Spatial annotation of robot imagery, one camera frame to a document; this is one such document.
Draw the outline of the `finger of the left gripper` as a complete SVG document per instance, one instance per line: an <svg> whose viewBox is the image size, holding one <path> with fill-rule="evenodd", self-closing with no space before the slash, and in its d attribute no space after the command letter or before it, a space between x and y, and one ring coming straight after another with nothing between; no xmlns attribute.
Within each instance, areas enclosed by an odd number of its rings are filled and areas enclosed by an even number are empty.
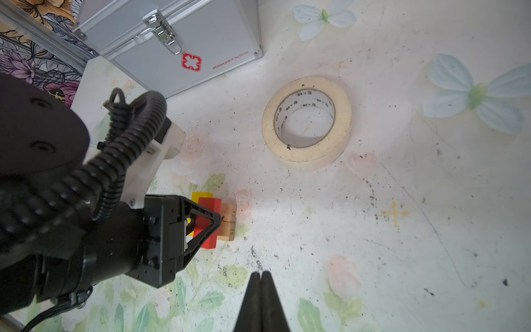
<svg viewBox="0 0 531 332"><path fill-rule="evenodd" d="M183 199L184 221L190 219L185 228L185 236L193 233L192 239L186 243L182 255L183 265L187 266L200 249L215 249L217 247L218 229L221 226L222 200L201 197L197 203Z"/></svg>

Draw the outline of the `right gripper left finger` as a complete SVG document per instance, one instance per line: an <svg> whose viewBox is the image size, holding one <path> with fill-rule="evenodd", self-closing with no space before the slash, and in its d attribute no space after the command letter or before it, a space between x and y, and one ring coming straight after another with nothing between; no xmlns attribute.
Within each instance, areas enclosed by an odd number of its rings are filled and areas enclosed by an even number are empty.
<svg viewBox="0 0 531 332"><path fill-rule="evenodd" d="M261 331L261 274L250 275L248 287L233 332Z"/></svg>

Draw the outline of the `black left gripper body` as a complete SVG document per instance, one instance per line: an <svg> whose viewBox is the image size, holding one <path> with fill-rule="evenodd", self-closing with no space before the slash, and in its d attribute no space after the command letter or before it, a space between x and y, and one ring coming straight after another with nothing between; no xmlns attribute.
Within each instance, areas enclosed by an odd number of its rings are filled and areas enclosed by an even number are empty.
<svg viewBox="0 0 531 332"><path fill-rule="evenodd" d="M160 288L187 265L187 200L147 190L165 159L177 155L185 133L171 120L131 168L124 197L67 261L43 261L37 300L85 300L92 285L125 274Z"/></svg>

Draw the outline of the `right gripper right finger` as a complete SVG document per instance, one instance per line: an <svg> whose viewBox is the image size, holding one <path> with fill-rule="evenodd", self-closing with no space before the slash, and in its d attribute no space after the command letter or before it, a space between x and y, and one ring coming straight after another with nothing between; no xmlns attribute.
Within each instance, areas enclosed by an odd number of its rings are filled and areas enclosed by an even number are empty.
<svg viewBox="0 0 531 332"><path fill-rule="evenodd" d="M290 332L270 271L264 271L261 275L261 330L263 332Z"/></svg>

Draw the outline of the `yellow wood block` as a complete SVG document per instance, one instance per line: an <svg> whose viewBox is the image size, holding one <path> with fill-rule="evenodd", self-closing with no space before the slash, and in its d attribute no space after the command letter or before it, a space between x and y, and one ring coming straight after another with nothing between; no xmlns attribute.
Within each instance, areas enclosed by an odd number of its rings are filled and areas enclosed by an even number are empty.
<svg viewBox="0 0 531 332"><path fill-rule="evenodd" d="M203 208L213 211L214 208L214 195L210 192L193 192L192 201L199 204ZM190 232L190 236L195 237L200 234L205 228L210 225L210 220L205 217L197 216L194 224L194 230Z"/></svg>

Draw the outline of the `red wood block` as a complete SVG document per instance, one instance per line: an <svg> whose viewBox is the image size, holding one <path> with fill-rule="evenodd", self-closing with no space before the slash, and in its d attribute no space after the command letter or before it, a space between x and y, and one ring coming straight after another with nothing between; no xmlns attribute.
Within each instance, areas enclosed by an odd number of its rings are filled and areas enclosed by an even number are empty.
<svg viewBox="0 0 531 332"><path fill-rule="evenodd" d="M221 199L214 198L214 195L209 192L194 192L192 194L192 201L205 207L213 212L221 213ZM196 217L196 223L194 226L193 238L199 235L204 229L210 225L210 220L205 217ZM218 231L215 231L205 243L201 246L204 249L215 249L217 247L217 235Z"/></svg>

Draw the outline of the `natural wood block 51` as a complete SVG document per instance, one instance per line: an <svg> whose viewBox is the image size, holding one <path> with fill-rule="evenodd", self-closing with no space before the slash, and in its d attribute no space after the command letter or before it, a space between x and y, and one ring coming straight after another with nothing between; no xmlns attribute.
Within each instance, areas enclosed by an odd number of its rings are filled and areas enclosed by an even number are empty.
<svg viewBox="0 0 531 332"><path fill-rule="evenodd" d="M221 204L221 223L235 224L236 223L236 203L222 203Z"/></svg>

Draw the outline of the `natural wood block 31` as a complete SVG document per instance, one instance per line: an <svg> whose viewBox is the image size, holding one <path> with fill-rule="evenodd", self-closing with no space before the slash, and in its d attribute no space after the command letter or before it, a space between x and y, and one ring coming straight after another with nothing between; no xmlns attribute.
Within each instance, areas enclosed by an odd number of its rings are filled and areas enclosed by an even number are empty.
<svg viewBox="0 0 531 332"><path fill-rule="evenodd" d="M232 242L235 239L235 232L235 221L222 221L218 229L217 239L219 241Z"/></svg>

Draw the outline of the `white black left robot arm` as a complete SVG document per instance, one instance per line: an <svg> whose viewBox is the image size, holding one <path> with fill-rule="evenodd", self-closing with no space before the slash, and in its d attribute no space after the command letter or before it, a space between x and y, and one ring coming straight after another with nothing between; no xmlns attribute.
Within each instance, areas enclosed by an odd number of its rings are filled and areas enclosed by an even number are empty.
<svg viewBox="0 0 531 332"><path fill-rule="evenodd" d="M109 138L91 160L89 133L62 101L1 75L1 313L53 300L62 313L93 285L125 274L160 288L187 267L221 223L217 212L178 195L119 201L99 214L151 143L170 129L162 94L127 102L112 92Z"/></svg>

